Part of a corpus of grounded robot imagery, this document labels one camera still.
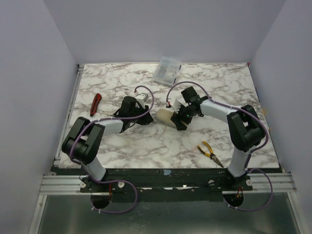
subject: yellow-handled pliers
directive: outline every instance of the yellow-handled pliers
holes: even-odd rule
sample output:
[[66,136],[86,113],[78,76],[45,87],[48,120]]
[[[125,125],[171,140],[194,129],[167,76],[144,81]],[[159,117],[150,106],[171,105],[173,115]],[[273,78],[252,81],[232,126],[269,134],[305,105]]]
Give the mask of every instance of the yellow-handled pliers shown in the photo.
[[203,141],[203,144],[206,145],[206,146],[208,147],[210,154],[209,154],[209,153],[206,153],[205,151],[203,151],[203,150],[201,149],[201,147],[200,147],[199,145],[197,145],[197,148],[199,149],[199,151],[200,151],[203,155],[209,157],[209,158],[212,159],[214,162],[216,162],[220,167],[224,168],[223,165],[222,165],[222,163],[220,162],[220,160],[219,160],[219,159],[216,157],[216,155],[214,154],[214,151],[213,151],[213,149],[210,147],[210,145],[209,145],[207,142],[205,142],[205,141]]

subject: gray wall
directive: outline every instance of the gray wall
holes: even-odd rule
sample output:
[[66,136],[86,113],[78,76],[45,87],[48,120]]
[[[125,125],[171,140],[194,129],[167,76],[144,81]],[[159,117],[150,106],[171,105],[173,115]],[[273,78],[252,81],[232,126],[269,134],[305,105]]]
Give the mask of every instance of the gray wall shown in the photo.
[[44,0],[78,63],[249,62],[285,0]]
[[312,230],[312,1],[287,0],[251,74],[280,162],[292,172]]
[[0,7],[0,233],[28,232],[77,71],[42,0]]

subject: marble tabletop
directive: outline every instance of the marble tabletop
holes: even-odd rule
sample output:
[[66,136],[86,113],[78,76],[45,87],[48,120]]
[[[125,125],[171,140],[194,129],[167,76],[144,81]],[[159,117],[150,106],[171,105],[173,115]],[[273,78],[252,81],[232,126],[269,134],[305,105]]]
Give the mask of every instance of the marble tabletop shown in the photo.
[[[105,136],[102,139],[98,158],[106,168],[219,168],[202,155],[197,145],[204,140],[225,167],[231,162],[234,146],[226,123],[212,117],[194,117],[186,131],[177,131],[156,118],[156,112],[165,108],[168,87],[153,83],[152,77],[157,63],[113,63],[86,64],[81,77],[78,94],[69,121],[69,129],[79,116],[90,120],[111,116],[121,105],[125,96],[134,96],[137,85],[149,87],[155,95],[151,111],[154,122],[134,127],[121,134]],[[195,81],[201,84],[217,101],[230,105],[252,105],[259,118],[266,124],[254,84],[245,63],[183,64],[180,81]],[[181,91],[188,84],[177,86],[170,98],[184,103]],[[194,86],[202,97],[203,92]],[[102,95],[97,113],[90,117],[90,107],[96,93]],[[77,168],[68,156],[60,153],[60,168]],[[276,168],[277,157],[271,139],[261,150],[253,153],[249,167]]]

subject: red tool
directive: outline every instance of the red tool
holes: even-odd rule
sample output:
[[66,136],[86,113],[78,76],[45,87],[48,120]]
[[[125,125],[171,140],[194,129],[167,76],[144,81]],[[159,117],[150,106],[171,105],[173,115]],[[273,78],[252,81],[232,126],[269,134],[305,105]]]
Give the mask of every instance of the red tool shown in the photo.
[[94,97],[91,110],[90,110],[91,117],[94,116],[94,114],[97,112],[98,104],[99,104],[99,101],[101,101],[101,99],[102,99],[101,94],[96,94],[96,96]]

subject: clear plastic container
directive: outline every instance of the clear plastic container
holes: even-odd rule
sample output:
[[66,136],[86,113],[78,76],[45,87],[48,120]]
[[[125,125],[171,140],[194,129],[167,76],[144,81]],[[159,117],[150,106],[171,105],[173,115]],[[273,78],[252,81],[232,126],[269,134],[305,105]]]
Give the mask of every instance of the clear plastic container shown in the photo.
[[162,57],[153,76],[154,82],[171,87],[180,74],[181,65],[181,61],[174,58]]

